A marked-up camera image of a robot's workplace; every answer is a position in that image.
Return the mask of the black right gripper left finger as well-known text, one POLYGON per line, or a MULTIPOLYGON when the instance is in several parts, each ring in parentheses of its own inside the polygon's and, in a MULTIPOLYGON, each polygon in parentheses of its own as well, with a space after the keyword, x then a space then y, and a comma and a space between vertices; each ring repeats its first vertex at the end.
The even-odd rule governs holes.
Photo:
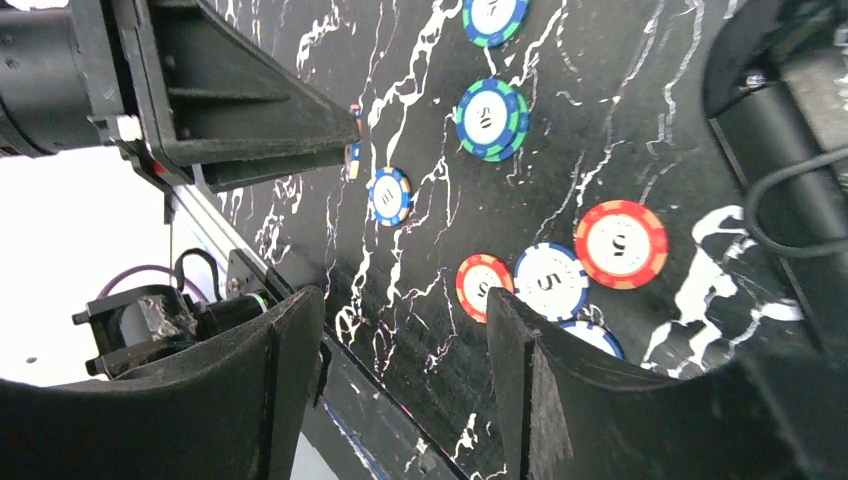
POLYGON ((5 479, 287 479, 325 319, 308 286, 113 381, 1 384, 5 479))

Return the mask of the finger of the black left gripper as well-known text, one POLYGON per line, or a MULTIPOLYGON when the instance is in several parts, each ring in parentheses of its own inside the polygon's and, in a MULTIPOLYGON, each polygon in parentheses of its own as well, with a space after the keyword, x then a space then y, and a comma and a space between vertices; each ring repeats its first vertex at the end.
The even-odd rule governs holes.
POLYGON ((344 163, 345 149, 331 148, 300 155, 195 165, 194 173, 209 191, 221 193, 344 163))

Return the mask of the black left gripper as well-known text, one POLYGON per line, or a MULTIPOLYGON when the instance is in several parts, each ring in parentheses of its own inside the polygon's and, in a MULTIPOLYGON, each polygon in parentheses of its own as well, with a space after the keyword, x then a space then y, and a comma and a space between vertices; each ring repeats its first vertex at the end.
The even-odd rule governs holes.
POLYGON ((116 145, 176 166, 278 159, 358 140, 344 107, 204 1, 1 4, 1 154, 116 145))

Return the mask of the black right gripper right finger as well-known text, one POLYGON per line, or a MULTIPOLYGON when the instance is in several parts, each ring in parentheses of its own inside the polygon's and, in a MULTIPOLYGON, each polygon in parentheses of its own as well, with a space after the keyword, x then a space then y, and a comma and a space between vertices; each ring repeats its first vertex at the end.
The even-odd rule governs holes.
POLYGON ((678 380, 493 288, 487 343, 511 479, 843 479, 847 366, 745 356, 678 380))

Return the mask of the blue orange ten chip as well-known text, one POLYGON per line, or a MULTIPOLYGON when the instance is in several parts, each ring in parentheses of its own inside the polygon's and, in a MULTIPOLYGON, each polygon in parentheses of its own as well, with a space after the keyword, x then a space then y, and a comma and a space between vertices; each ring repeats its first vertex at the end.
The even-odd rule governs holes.
POLYGON ((412 207, 412 188, 406 174, 391 166, 379 169, 369 188, 369 201, 381 225, 400 225, 412 207))

